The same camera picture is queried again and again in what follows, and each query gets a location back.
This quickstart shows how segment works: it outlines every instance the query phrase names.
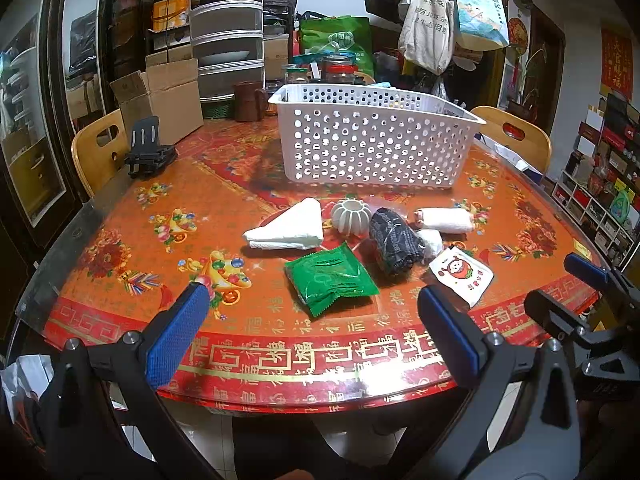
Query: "wooden chair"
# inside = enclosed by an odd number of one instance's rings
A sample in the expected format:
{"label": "wooden chair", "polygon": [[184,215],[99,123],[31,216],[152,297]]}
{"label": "wooden chair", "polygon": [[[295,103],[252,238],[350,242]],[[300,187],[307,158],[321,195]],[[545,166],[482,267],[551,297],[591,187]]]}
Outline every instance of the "wooden chair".
{"label": "wooden chair", "polygon": [[[111,126],[117,127],[118,134],[104,146],[99,146],[98,136]],[[71,143],[71,155],[90,197],[118,173],[128,152],[129,141],[120,110],[105,115],[76,134]]]}
{"label": "wooden chair", "polygon": [[551,161],[551,141],[539,127],[491,106],[479,106],[471,113],[486,121],[485,126],[480,126],[480,133],[513,150],[540,173],[546,173]]}

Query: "white ceramic vase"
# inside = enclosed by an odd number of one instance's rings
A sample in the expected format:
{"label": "white ceramic vase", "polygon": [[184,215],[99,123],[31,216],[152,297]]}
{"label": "white ceramic vase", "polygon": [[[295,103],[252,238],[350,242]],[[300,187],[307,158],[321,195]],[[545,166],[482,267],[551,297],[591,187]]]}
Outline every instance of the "white ceramic vase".
{"label": "white ceramic vase", "polygon": [[373,213],[362,200],[348,198],[340,200],[331,211],[334,227],[344,236],[362,236],[369,232],[369,221]]}

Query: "red jar lid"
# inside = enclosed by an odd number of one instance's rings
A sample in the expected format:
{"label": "red jar lid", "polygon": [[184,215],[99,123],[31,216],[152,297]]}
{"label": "red jar lid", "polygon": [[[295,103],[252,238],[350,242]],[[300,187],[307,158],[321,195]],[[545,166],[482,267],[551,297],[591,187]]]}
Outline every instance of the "red jar lid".
{"label": "red jar lid", "polygon": [[326,71],[332,74],[353,74],[356,67],[353,65],[328,65]]}

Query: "white plastic basket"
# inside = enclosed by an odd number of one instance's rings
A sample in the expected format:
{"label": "white plastic basket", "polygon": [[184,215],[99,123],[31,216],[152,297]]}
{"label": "white plastic basket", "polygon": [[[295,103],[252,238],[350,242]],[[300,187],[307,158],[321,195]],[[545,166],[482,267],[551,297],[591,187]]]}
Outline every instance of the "white plastic basket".
{"label": "white plastic basket", "polygon": [[286,85],[278,105],[294,182],[452,186],[482,119],[438,97],[353,85]]}

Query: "brown mug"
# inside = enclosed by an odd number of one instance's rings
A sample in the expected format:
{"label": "brown mug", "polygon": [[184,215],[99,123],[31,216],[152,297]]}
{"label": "brown mug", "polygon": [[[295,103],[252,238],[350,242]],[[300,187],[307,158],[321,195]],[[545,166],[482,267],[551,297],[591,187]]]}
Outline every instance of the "brown mug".
{"label": "brown mug", "polygon": [[236,97],[236,121],[255,123],[264,119],[269,106],[269,96],[262,88],[261,81],[238,83],[234,85]]}

